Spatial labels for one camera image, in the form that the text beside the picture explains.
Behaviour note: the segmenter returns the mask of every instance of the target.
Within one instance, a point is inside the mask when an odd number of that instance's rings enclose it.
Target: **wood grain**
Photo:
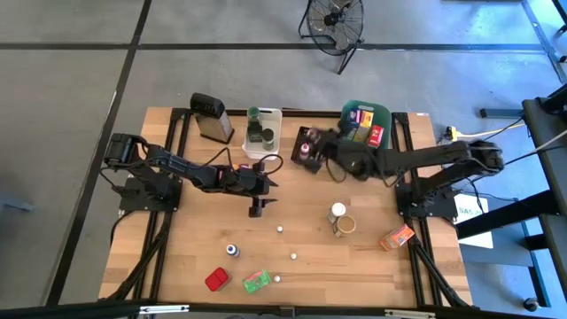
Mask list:
[[[149,143],[164,143],[170,113],[170,108],[148,109],[142,136]],[[230,120],[236,129],[229,145],[233,162],[253,163],[254,160],[247,159],[241,148],[245,117],[233,116]],[[409,120],[414,147],[434,145],[429,116],[411,113]],[[278,201],[264,208],[261,218],[248,217],[249,198],[205,194],[186,183],[182,203],[173,219],[159,300],[415,307],[407,247],[387,253],[377,244],[382,236],[402,225],[393,190],[385,188],[378,180],[362,183],[350,176],[343,183],[334,183],[325,169],[312,175],[289,160],[300,126],[329,128],[335,124],[333,119],[283,119],[279,153],[284,164],[281,170],[271,175],[280,186],[272,188],[267,196]],[[191,119],[184,157],[197,163],[209,160],[223,147],[198,134],[196,122]],[[223,155],[214,163],[227,163],[227,158]],[[267,170],[275,166],[276,160],[269,162]],[[433,174],[436,169],[421,169],[420,175]],[[347,213],[357,221],[356,231],[348,237],[334,237],[325,217],[334,202],[344,203]],[[147,213],[133,213],[117,228],[100,297],[111,294],[136,265],[147,220]],[[439,269],[459,295],[470,302],[454,229],[442,220],[430,218],[429,221]],[[282,233],[276,232],[278,225],[283,226]],[[238,258],[226,254],[228,244],[240,248]],[[291,253],[298,255],[295,261],[291,260]],[[219,292],[210,292],[204,281],[218,267],[228,270],[232,282]],[[248,294],[241,281],[260,269],[267,270],[271,276],[279,275],[282,280]],[[151,274],[152,270],[146,276],[145,296]],[[430,288],[426,274],[422,265],[427,294]]]

